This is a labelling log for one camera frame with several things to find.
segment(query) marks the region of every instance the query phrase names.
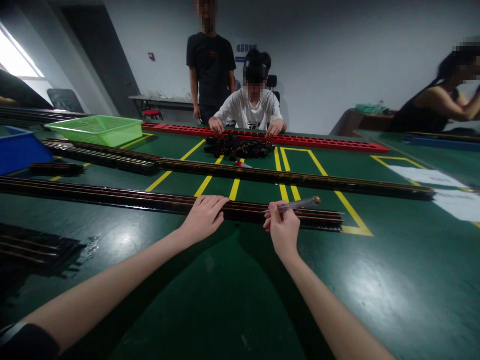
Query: person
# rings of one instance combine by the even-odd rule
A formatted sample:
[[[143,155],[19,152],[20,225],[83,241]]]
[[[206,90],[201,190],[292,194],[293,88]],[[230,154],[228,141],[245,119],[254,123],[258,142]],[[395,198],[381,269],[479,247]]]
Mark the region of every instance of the person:
[[[206,125],[235,92],[234,70],[237,65],[232,45],[216,32],[216,1],[196,0],[196,9],[201,32],[188,39],[186,65],[190,69],[193,115]]]
[[[1,359],[56,359],[72,347],[153,272],[212,235],[224,222],[222,196],[200,196],[183,225],[154,245],[54,298],[0,334]],[[388,350],[335,297],[297,250],[300,220],[271,202],[263,227],[339,360],[393,359]]]
[[[208,121],[214,133],[223,133],[224,126],[233,121],[239,128],[267,130],[267,138],[287,130],[277,97],[266,89],[271,67],[272,59],[268,53],[259,52],[256,48],[248,52],[243,67],[246,88],[230,95]]]
[[[408,101],[389,127],[393,132],[441,133],[449,119],[472,121],[480,112],[480,86],[468,101],[458,86],[480,74],[480,44],[465,43],[438,67],[436,79]]]
[[[0,69],[0,106],[53,110],[54,107],[24,81]]]

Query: white paper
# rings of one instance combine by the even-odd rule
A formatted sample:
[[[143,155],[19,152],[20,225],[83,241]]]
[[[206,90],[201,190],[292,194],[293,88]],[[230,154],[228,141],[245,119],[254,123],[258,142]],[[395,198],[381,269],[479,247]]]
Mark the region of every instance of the white paper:
[[[394,165],[389,165],[388,168],[405,179],[410,179],[417,183],[443,185],[453,188],[468,188],[468,186],[437,170],[426,170],[417,167],[403,167]]]
[[[435,189],[433,202],[458,220],[480,223],[480,196],[460,190]]]

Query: man in black t-shirt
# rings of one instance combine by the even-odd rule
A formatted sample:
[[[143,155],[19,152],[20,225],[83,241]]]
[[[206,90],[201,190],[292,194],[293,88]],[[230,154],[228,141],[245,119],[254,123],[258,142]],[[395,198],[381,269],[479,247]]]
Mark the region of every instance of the man in black t-shirt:
[[[193,114],[206,125],[235,92],[237,66],[232,45],[215,30],[215,0],[197,0],[196,7],[202,32],[188,39],[186,65],[190,68]]]
[[[43,97],[24,81],[0,69],[0,106],[52,110]]]

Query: red plastic tray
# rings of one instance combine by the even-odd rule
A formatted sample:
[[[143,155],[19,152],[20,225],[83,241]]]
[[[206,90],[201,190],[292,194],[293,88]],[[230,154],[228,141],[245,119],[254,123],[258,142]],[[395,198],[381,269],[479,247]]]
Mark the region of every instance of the red plastic tray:
[[[171,125],[155,122],[144,122],[141,127],[147,131],[158,131],[163,133],[194,135],[194,136],[215,136],[212,130],[208,127],[196,127],[196,126],[184,126],[184,125]],[[264,139],[265,134],[263,132],[250,132],[242,130],[225,130],[224,134],[238,135],[242,140],[259,140]],[[360,141],[348,141],[348,140],[334,140],[326,138],[316,138],[307,136],[293,136],[293,135],[277,135],[274,138],[269,139],[272,144],[278,145],[293,145],[309,148],[324,148],[335,150],[348,150],[366,153],[387,154],[390,149],[377,144],[375,142],[360,142]]]

